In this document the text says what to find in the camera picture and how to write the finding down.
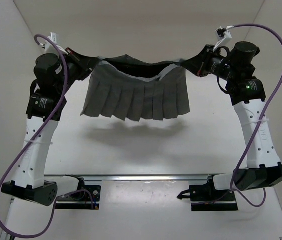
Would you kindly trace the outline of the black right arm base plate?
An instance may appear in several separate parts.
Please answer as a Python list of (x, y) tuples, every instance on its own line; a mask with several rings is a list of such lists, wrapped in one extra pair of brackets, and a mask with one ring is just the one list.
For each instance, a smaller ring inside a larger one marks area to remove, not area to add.
[(202, 184), (190, 183), (186, 190), (177, 195), (177, 199), (190, 200), (192, 212), (238, 211), (234, 193), (229, 190), (216, 190), (211, 176)]

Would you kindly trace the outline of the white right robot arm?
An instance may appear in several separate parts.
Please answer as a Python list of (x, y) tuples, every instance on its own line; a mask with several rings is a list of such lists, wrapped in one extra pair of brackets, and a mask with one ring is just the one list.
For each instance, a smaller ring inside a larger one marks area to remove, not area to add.
[(217, 200), (223, 190), (247, 191), (273, 187), (282, 181), (282, 164), (275, 151), (265, 114), (266, 98), (262, 82), (251, 64), (259, 48), (246, 41), (237, 42), (232, 50), (206, 45), (200, 53), (181, 65), (197, 77), (209, 74), (226, 81), (223, 93), (229, 95), (239, 118), (245, 141), (242, 158), (246, 168), (237, 166), (232, 175), (220, 174), (205, 187), (205, 196)]

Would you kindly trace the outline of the grey pleated skirt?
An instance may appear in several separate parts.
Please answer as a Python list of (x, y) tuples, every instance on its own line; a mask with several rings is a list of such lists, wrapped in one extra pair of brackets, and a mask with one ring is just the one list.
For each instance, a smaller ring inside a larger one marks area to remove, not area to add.
[(190, 111), (183, 59), (146, 63), (129, 55), (98, 57), (82, 115), (138, 122), (169, 120)]

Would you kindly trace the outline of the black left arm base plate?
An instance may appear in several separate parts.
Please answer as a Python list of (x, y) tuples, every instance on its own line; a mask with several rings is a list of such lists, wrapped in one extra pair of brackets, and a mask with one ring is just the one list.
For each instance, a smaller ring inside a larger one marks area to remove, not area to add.
[(99, 209), (102, 181), (72, 174), (50, 176), (46, 180), (55, 183), (57, 186), (54, 197), (56, 209)]

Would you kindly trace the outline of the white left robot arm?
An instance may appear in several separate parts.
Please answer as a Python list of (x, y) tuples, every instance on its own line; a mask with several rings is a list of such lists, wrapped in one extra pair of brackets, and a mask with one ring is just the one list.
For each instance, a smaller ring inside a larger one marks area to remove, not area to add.
[(85, 196), (82, 177), (68, 174), (46, 179), (44, 172), (51, 140), (67, 103), (64, 94), (75, 81), (86, 79), (98, 62), (96, 57), (83, 56), (69, 48), (62, 57), (45, 53), (36, 59), (36, 79), (30, 87), (26, 110), (26, 150), (12, 179), (2, 184), (2, 193), (43, 206), (50, 206), (64, 195), (76, 200)]

